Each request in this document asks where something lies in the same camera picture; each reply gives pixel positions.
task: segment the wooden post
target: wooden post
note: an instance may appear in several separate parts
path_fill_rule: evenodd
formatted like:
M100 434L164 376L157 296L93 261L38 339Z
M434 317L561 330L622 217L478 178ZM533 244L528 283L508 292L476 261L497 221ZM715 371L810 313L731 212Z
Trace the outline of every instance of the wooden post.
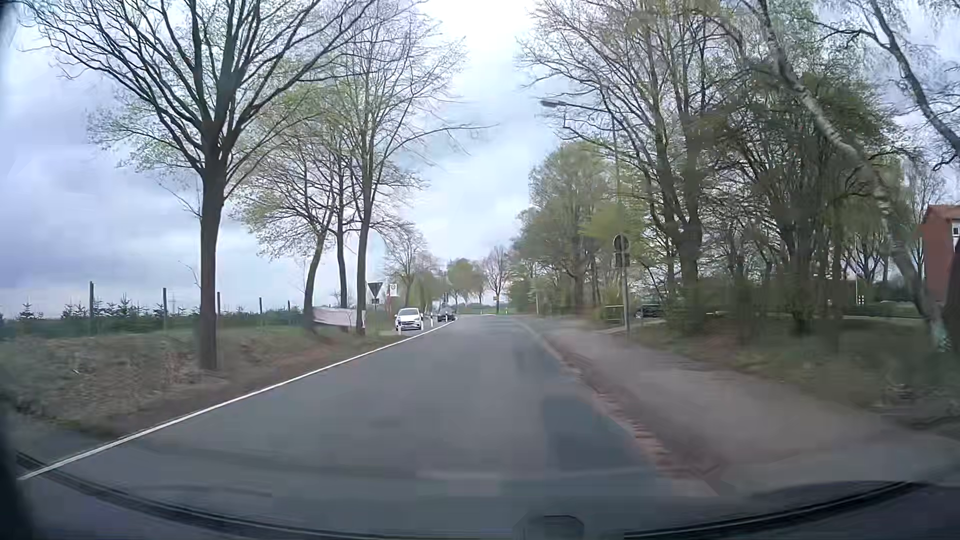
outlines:
M167 287L163 287L163 331L167 331Z
M87 308L89 309L89 312L90 312L90 318L89 318L90 328L89 328L89 332L90 332L90 335L93 335L93 333L94 333L94 332L96 331L96 329L97 329L97 325L96 325L96 323L95 323L94 320L93 320L93 282L90 282L90 299L89 299L89 305L87 306Z

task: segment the white sign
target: white sign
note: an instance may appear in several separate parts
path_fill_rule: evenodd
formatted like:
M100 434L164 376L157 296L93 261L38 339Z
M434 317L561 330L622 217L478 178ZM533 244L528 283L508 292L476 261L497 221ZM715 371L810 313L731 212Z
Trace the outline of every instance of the white sign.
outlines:
M357 310L346 307L314 307L313 322L337 327L352 327ZM363 312L364 328L367 327L367 312Z

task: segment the car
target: car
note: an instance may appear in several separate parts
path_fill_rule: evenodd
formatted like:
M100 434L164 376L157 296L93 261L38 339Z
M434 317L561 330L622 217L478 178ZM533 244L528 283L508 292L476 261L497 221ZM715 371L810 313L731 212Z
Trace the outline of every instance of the car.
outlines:
M396 331L423 330L423 316L416 307L405 307L396 313L394 319Z
M637 319L647 319L663 316L663 306L660 304L644 304L636 309L634 317Z
M457 313L450 307L441 307L437 312L437 322L448 322L457 320Z

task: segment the red brick building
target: red brick building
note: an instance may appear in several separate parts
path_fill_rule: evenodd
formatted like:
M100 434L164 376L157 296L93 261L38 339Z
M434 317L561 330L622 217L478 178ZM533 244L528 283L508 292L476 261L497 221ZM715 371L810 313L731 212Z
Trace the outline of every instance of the red brick building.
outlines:
M926 290L937 302L947 298L947 283L953 250L960 238L960 206L929 205L920 225L924 243L924 277Z

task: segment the lamp post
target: lamp post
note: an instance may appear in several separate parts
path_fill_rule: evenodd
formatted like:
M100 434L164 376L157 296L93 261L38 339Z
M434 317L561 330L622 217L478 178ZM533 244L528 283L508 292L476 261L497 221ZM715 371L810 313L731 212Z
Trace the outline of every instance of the lamp post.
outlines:
M616 144L616 120L613 118L613 113L609 110L597 109L586 105L576 105L561 100L541 99L540 104L548 109L572 107L575 109L604 112L610 115L610 125L613 130L613 177L616 179L616 205L620 209L620 234L626 237L626 232L623 231L623 220L626 219L627 212L623 208L623 202L620 200L620 150ZM626 328L627 336L630 336L630 287L627 286L627 258L629 256L629 252L625 254L626 258L624 258L623 264L620 265L620 280L623 282L623 325Z

